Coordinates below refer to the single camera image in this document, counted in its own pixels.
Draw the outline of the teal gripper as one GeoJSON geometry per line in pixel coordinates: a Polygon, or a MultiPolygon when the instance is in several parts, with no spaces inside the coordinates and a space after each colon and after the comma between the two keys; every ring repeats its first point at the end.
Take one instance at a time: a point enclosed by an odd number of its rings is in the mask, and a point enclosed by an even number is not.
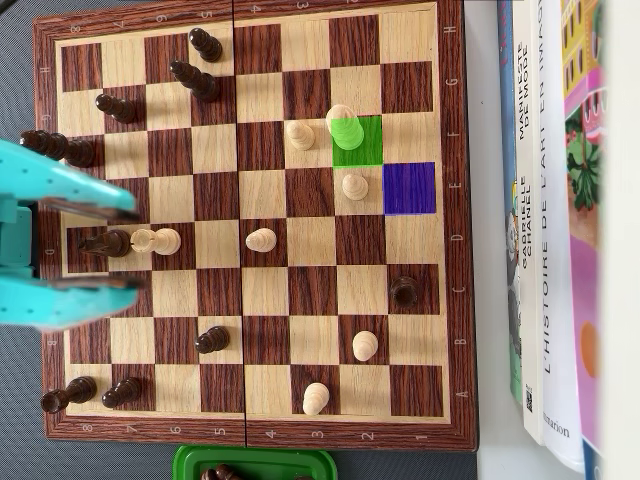
{"type": "Polygon", "coordinates": [[[37,280],[33,212],[19,202],[113,221],[140,218],[127,190],[1,141],[1,322],[63,330],[131,307],[148,282],[133,276],[37,280]]]}

